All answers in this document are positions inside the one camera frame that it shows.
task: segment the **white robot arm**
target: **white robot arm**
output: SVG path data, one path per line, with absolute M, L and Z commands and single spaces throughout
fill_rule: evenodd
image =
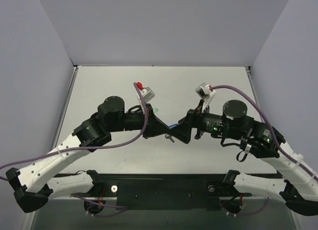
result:
M 296 154 L 275 130 L 281 149 L 297 160 L 296 163 L 282 154 L 275 146 L 266 125 L 247 116 L 247 107 L 243 102 L 227 102 L 223 107 L 223 116 L 210 114 L 209 104 L 215 90 L 204 83 L 196 89 L 201 97 L 197 108 L 190 109 L 177 126 L 169 128 L 154 115 L 151 105 L 146 104 L 148 100 L 144 100 L 144 97 L 154 96 L 152 91 L 142 85 L 138 85 L 138 88 L 142 91 L 137 89 L 142 104 L 139 110 L 130 109 L 125 113 L 124 101 L 120 97 L 109 97 L 98 107 L 97 113 L 51 150 L 48 157 L 27 167 L 12 168 L 6 172 L 9 183 L 15 190 L 17 203 L 24 212 L 35 211 L 49 199 L 60 196 L 87 192 L 98 194 L 104 184 L 94 170 L 67 177 L 54 176 L 77 159 L 110 142 L 111 132 L 142 130 L 140 136 L 143 135 L 146 139 L 167 134 L 187 144 L 190 142 L 191 129 L 196 128 L 195 139 L 200 139 L 204 132 L 210 133 L 211 137 L 222 139 L 222 146 L 236 145 L 242 149 L 245 156 L 251 153 L 283 175 L 281 179 L 268 179 L 230 170 L 223 181 L 224 188 L 276 199 L 302 215 L 318 215 L 316 173 L 303 162 L 303 156 Z M 226 138 L 240 140 L 241 143 L 224 144 Z M 311 171 L 312 175 L 308 174 L 303 166 Z

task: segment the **gray wall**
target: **gray wall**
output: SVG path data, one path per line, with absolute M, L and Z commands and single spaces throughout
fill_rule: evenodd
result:
M 251 71 L 272 124 L 318 171 L 318 0 L 289 0 Z
M 49 150 L 73 65 L 39 0 L 0 0 L 0 24 L 2 165 Z M 0 228 L 20 229 L 11 187 L 0 190 Z
M 74 64 L 251 65 L 288 0 L 40 0 Z

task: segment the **bolt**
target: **bolt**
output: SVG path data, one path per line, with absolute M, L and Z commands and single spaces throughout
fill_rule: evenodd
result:
M 118 190 L 118 187 L 116 185 L 111 186 L 111 192 L 116 193 Z
M 215 188 L 213 185 L 209 185 L 208 190 L 209 192 L 213 193 L 215 191 Z

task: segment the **purple cable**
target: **purple cable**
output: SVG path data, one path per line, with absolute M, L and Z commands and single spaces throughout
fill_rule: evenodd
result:
M 125 207 L 125 208 L 119 210 L 119 211 L 116 212 L 116 213 L 107 214 L 107 215 L 93 214 L 93 217 L 97 217 L 97 218 L 109 218 L 109 217 L 113 217 L 113 216 L 116 216 L 116 215 L 118 215 L 118 214 L 121 214 L 121 213 L 125 212 L 127 209 L 128 209 L 128 208 Z
M 242 214 L 238 213 L 238 214 L 236 214 L 236 217 L 250 216 L 250 215 L 258 214 L 258 213 L 262 212 L 264 209 L 266 209 L 266 207 L 268 206 L 268 204 L 269 204 L 269 198 L 267 197 L 264 206 L 261 207 L 259 210 L 255 211 L 255 212 L 251 212 L 251 213 L 242 213 Z M 234 214 L 233 214 L 233 213 L 230 213 L 226 208 L 224 208 L 223 205 L 222 205 L 222 208 L 223 208 L 226 212 L 228 212 L 230 215 L 234 216 Z
M 243 96 L 250 104 L 252 104 L 252 106 L 257 110 L 257 112 L 259 113 L 259 115 L 263 118 L 265 124 L 267 125 L 267 128 L 270 132 L 270 134 L 272 135 L 272 138 L 274 140 L 274 143 L 276 145 L 276 147 L 278 148 L 278 150 L 287 158 L 289 159 L 291 162 L 293 163 L 297 163 L 297 160 L 295 160 L 294 158 L 292 158 L 289 154 L 287 154 L 279 145 L 275 133 L 274 133 L 274 129 L 272 127 L 272 125 L 270 124 L 269 120 L 267 119 L 267 117 L 265 116 L 265 114 L 263 113 L 263 111 L 257 106 L 257 104 L 249 97 L 247 96 L 244 92 L 242 92 L 241 90 L 237 89 L 236 87 L 233 86 L 229 86 L 229 85 L 218 85 L 215 87 L 211 87 L 210 90 L 213 89 L 219 89 L 219 88 L 227 88 L 227 89 L 231 89 L 235 92 L 237 92 L 238 94 L 240 94 L 241 96 Z M 299 166 L 310 176 L 313 176 L 314 174 L 303 164 L 299 164 Z M 316 181 L 318 181 L 318 177 L 316 175 L 314 175 L 314 179 Z
M 139 98 L 142 102 L 142 105 L 143 105 L 143 108 L 144 108 L 144 111 L 146 111 L 147 107 L 146 107 L 146 102 L 145 102 L 145 99 L 143 98 L 141 92 L 139 91 L 139 88 L 137 87 L 137 84 L 134 83 L 134 87 L 139 95 Z M 47 158 L 49 156 L 53 156 L 53 155 L 56 155 L 56 154 L 59 154 L 59 153 L 65 153 L 65 152 L 71 152 L 71 151 L 80 151 L 80 150 L 96 150 L 96 149 L 111 149 L 111 148 L 118 148 L 118 147 L 123 147 L 123 146 L 126 146 L 132 142 L 134 142 L 135 140 L 137 140 L 139 137 L 141 137 L 141 135 L 144 133 L 144 131 L 146 130 L 146 127 L 147 127 L 147 124 L 148 124 L 148 115 L 146 115 L 145 113 L 145 122 L 144 122 L 144 126 L 143 128 L 141 129 L 141 131 L 138 133 L 138 135 L 136 135 L 134 138 L 132 138 L 131 140 L 129 141 L 126 141 L 124 143 L 120 143 L 120 144 L 116 144 L 116 145 L 112 145 L 112 146 L 105 146 L 105 147 L 73 147 L 73 148 L 68 148 L 68 149 L 63 149 L 63 150 L 60 150 L 59 152 L 52 152 L 52 153 L 49 153 L 49 154 L 44 154 L 44 155 L 41 155 L 41 156 L 38 156 L 38 157 L 35 157 L 35 158 L 31 158 L 31 159 L 25 159 L 25 160 L 20 160 L 20 161 L 16 161 L 16 162 L 11 162 L 11 163 L 8 163 L 8 164 L 4 164 L 2 166 L 0 166 L 0 170 L 3 169 L 3 168 L 6 168 L 6 167 L 9 167 L 9 166 L 12 166 L 12 165 L 16 165 L 16 164 L 23 164 L 23 163 L 28 163 L 28 162 L 32 162 L 32 161 L 36 161 L 36 160 L 39 160 L 39 159 L 43 159 L 43 158 Z M 5 180 L 5 181 L 8 181 L 7 178 L 4 178 L 2 176 L 0 176 L 0 179 L 1 180 Z
M 97 202 L 94 202 L 92 200 L 89 200 L 89 199 L 86 199 L 86 198 L 83 198 L 81 197 L 80 195 L 78 194 L 71 194 L 73 197 L 75 198 L 79 198 L 79 199 L 82 199 L 88 203 L 91 203 L 91 204 L 94 204 L 94 205 L 97 205 L 97 206 L 102 206 L 102 207 L 106 207 L 106 208 L 113 208 L 113 209 L 117 209 L 117 208 L 127 208 L 126 206 L 115 206 L 115 205 L 107 205 L 107 204 L 100 204 L 100 203 L 97 203 Z

